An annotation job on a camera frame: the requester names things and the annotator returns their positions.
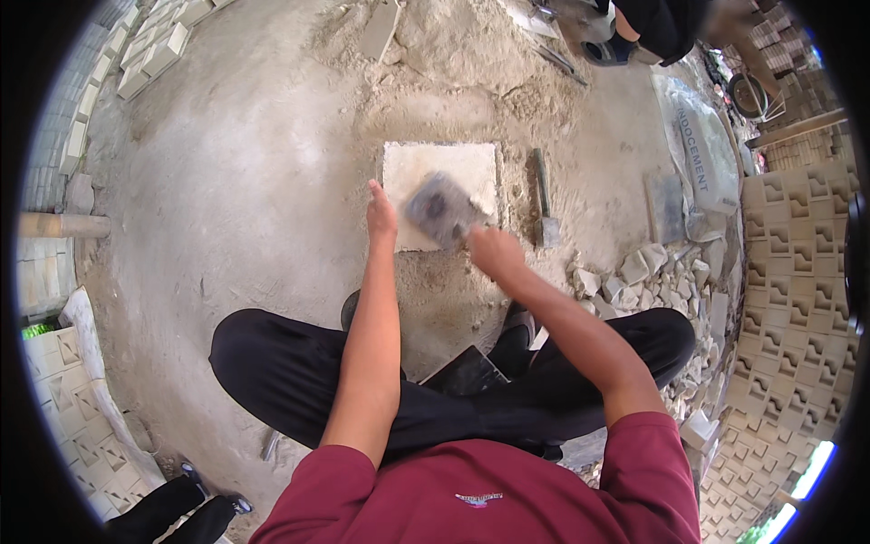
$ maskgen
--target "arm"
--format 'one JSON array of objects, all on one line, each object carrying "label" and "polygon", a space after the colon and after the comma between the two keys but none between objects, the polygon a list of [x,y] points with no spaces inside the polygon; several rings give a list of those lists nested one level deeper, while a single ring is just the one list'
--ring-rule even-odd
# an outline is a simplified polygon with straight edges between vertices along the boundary
[{"label": "arm", "polygon": [[398,305],[393,272],[398,228],[396,212],[384,189],[375,180],[369,181],[369,189],[369,258],[320,446],[352,447],[378,468],[399,401]]},{"label": "arm", "polygon": [[473,227],[468,236],[472,262],[544,324],[559,350],[604,398],[605,422],[612,426],[636,412],[667,413],[649,369],[606,323],[547,284],[525,265],[519,242],[507,232]]}]

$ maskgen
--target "hand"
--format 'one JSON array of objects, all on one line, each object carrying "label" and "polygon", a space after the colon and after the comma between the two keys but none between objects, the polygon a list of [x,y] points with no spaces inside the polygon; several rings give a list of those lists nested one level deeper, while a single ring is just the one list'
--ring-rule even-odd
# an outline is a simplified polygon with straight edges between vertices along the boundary
[{"label": "hand", "polygon": [[396,211],[387,200],[384,188],[374,179],[369,180],[369,190],[371,191],[371,202],[369,202],[369,209],[365,213],[365,219],[369,225],[369,246],[388,245],[392,251],[396,245],[398,233]]},{"label": "hand", "polygon": [[508,232],[474,225],[466,242],[472,251],[472,263],[508,294],[512,283],[529,270],[519,240]]}]

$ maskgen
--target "shirt logo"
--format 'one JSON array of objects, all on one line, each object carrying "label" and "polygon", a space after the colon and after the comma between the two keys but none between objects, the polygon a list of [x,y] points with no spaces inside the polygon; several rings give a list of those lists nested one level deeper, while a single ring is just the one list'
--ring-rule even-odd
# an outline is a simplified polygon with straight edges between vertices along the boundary
[{"label": "shirt logo", "polygon": [[490,493],[488,495],[453,495],[459,500],[464,501],[472,508],[486,508],[486,502],[492,499],[501,499],[501,493]]}]

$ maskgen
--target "concrete floor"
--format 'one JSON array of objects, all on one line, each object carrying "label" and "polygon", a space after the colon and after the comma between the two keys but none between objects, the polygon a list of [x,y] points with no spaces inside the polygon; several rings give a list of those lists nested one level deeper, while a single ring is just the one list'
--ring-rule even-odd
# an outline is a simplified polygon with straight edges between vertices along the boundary
[{"label": "concrete floor", "polygon": [[[502,223],[565,289],[574,251],[605,271],[648,241],[644,177],[673,171],[651,69],[640,64],[585,67],[590,88],[572,99],[580,106],[570,123],[504,120],[488,92],[427,82],[397,95],[392,112],[364,111],[374,77],[422,77],[401,65],[318,62],[311,29],[336,4],[236,2],[198,25],[184,57],[132,101],[115,95],[120,74],[110,77],[90,124],[84,171],[106,184],[95,213],[112,218],[113,233],[78,255],[78,273],[110,389],[143,420],[158,458],[184,456],[214,488],[254,503],[254,515],[233,521],[238,541],[307,449],[284,438],[276,458],[259,459],[267,429],[215,380],[211,333],[248,306],[339,327],[365,264],[365,180],[385,140],[499,141]],[[550,157],[553,214],[564,225],[555,252],[528,241],[534,146]],[[505,297],[466,257],[401,254],[397,268],[409,378],[492,343]]]}]

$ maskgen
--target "person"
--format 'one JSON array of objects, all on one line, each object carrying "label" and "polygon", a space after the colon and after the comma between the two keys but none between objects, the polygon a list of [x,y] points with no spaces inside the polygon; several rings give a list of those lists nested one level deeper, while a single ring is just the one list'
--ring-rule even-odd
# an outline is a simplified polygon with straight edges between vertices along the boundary
[{"label": "person", "polygon": [[[209,492],[197,469],[181,464],[182,475],[167,481],[127,512],[105,522],[105,532],[117,544],[151,544],[181,516],[199,507]],[[213,544],[236,514],[249,514],[253,506],[239,494],[217,495],[185,523],[162,539],[165,544]]]},{"label": "person", "polygon": [[[606,15],[610,0],[594,0]],[[613,0],[616,29],[606,42],[583,42],[586,58],[599,66],[621,66],[640,44],[662,58],[661,65],[684,57],[705,26],[711,0]]]},{"label": "person", "polygon": [[[210,361],[229,395],[314,448],[250,542],[698,542],[691,471],[659,396],[692,354],[688,320],[658,308],[599,321],[528,268],[511,234],[475,226],[472,263],[550,338],[514,353],[525,371],[482,393],[401,380],[396,213],[377,182],[369,188],[348,333],[258,309],[214,332]],[[523,329],[502,338],[515,343]],[[542,458],[603,425],[600,489]]]}]

